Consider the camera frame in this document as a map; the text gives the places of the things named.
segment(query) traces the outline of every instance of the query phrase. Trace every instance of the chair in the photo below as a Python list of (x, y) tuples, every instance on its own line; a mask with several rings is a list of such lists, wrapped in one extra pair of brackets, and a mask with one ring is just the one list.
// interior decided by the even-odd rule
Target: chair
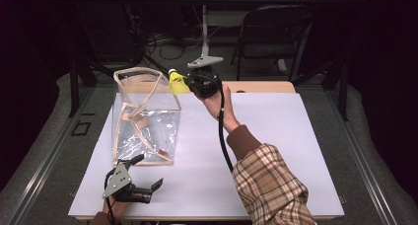
[(250, 11), (243, 20), (231, 64), (238, 57), (237, 80), (244, 59), (293, 59), (292, 79), (301, 40), (313, 21), (314, 12), (304, 6), (262, 6)]

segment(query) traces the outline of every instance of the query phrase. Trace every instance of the chair backrest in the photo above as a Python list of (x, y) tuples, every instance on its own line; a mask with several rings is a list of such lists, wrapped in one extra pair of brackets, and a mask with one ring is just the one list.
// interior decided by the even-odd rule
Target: chair backrest
[(302, 27), (309, 25), (313, 17), (313, 10), (306, 6), (267, 5), (250, 11), (244, 17), (243, 30), (245, 27)]

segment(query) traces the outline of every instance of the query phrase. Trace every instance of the transparent bag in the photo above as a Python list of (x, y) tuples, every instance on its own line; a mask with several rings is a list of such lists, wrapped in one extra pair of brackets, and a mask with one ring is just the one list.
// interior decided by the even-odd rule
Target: transparent bag
[(116, 71), (113, 78), (119, 91), (113, 105), (113, 163), (144, 154), (138, 164), (172, 164), (181, 106), (169, 80), (145, 67)]

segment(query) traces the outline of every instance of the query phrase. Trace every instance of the white table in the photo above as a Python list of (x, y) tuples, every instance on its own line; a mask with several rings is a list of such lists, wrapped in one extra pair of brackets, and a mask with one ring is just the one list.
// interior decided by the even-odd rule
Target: white table
[[(125, 219), (248, 219), (222, 154), (218, 125), (191, 94), (179, 96), (182, 111), (174, 164), (132, 166), (129, 174), (140, 188), (160, 178), (164, 183), (150, 204), (133, 203)], [(234, 94), (236, 115), (262, 142), (276, 145), (292, 172), (308, 187), (313, 217), (343, 216), (335, 187), (298, 94)], [(69, 215), (92, 219), (103, 207), (105, 175), (111, 162), (111, 111), (78, 189)], [(232, 161), (236, 159), (229, 151)]]

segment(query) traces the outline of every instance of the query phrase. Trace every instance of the plaid shirt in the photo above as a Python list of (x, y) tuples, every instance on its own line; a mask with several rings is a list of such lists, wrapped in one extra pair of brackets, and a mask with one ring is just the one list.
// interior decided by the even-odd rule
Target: plaid shirt
[(234, 180), (254, 225), (315, 224), (306, 206), (308, 189), (275, 146), (262, 144), (238, 161)]

